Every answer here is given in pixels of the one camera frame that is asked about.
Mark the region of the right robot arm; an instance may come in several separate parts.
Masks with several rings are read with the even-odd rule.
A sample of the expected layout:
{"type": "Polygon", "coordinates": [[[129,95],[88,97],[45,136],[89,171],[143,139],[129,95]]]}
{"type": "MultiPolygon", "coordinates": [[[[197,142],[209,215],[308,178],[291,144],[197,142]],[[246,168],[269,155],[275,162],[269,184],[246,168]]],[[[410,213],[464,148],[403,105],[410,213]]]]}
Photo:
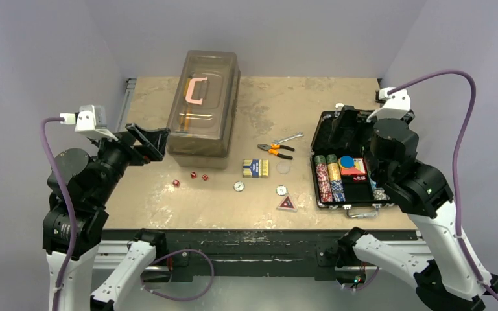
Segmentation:
{"type": "Polygon", "coordinates": [[[354,227],[338,240],[337,267],[361,261],[411,286],[431,310],[484,310],[498,294],[498,275],[478,260],[464,236],[453,192],[440,170],[417,160],[419,137],[411,114],[379,119],[344,106],[334,114],[329,140],[359,152],[373,181],[415,224],[431,258],[422,260],[354,227]]]}

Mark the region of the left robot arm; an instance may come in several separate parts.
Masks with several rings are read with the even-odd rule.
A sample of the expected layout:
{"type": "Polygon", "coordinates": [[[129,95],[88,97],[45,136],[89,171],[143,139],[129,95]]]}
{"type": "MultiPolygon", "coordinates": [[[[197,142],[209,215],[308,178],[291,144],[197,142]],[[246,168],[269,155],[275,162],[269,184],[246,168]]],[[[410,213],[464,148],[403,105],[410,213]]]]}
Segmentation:
{"type": "Polygon", "coordinates": [[[164,158],[170,132],[168,128],[146,130],[130,123],[111,139],[94,140],[98,147],[95,156],[79,148],[53,155],[45,125],[40,125],[41,143],[51,164],[49,212],[43,220],[50,310],[118,310],[144,268],[165,261],[165,234],[141,229],[110,278],[96,290],[91,287],[108,219],[107,201],[128,167],[164,158]]]}

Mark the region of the yellow blue card deck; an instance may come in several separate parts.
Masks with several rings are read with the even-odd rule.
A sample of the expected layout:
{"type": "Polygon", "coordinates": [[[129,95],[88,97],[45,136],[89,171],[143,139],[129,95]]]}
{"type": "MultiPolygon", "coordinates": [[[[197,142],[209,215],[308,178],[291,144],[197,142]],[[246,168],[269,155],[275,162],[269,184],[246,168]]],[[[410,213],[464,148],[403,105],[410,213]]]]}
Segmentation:
{"type": "Polygon", "coordinates": [[[242,177],[244,178],[267,178],[269,162],[266,159],[244,159],[242,177]]]}

